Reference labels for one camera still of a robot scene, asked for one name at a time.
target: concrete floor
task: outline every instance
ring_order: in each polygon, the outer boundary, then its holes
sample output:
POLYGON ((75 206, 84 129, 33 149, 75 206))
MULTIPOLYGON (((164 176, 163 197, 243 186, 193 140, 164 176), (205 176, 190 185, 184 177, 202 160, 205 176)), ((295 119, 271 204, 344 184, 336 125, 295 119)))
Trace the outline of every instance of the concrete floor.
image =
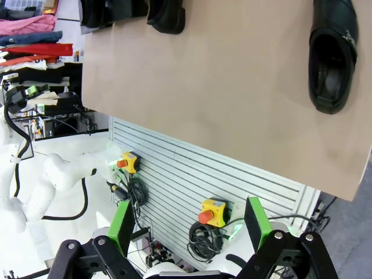
MULTIPOLYGON (((333 196, 322 194, 325 203, 333 196)), ((372 278, 372 162, 353 202, 337 199, 321 233, 340 279, 372 278)))

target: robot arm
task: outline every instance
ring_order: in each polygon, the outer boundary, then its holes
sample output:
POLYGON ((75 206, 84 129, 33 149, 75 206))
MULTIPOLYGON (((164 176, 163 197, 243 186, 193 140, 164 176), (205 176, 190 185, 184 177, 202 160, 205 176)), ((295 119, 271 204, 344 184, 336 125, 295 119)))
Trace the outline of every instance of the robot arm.
POLYGON ((110 183, 114 182, 109 162, 121 155, 117 146, 104 151, 83 154, 70 163, 59 155, 49 155, 43 164, 43 172, 37 181, 28 201, 22 203, 18 198, 10 197, 10 185, 14 176, 20 146, 23 138, 7 125, 3 115, 4 106, 0 108, 0 216, 7 231, 20 233, 24 231, 27 221, 41 220, 55 197, 56 191, 68 191, 76 182, 90 176, 93 169, 110 183))

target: bolt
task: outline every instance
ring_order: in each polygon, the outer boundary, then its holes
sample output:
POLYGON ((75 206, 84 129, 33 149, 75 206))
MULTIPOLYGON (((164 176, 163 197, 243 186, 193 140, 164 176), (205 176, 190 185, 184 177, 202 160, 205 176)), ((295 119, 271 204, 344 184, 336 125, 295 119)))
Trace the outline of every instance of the bolt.
POLYGON ((314 240, 314 237, 311 234, 306 234, 305 239, 307 241, 313 241, 314 240))
POLYGON ((274 236, 275 236, 276 239, 282 239, 283 238, 283 234, 281 232, 275 233, 274 236))

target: black shoe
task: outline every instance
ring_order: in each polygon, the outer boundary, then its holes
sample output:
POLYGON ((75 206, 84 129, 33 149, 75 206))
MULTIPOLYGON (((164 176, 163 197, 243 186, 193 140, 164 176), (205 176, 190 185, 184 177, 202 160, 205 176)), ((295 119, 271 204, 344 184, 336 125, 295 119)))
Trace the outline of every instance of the black shoe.
POLYGON ((147 24, 166 34, 179 34, 185 28, 183 0, 150 0, 147 24))
POLYGON ((314 0, 309 94, 320 112, 337 113, 348 100, 357 58, 358 33, 351 0, 314 0))
POLYGON ((81 25, 88 28, 97 28, 106 24, 106 0, 80 0, 83 19, 81 25))

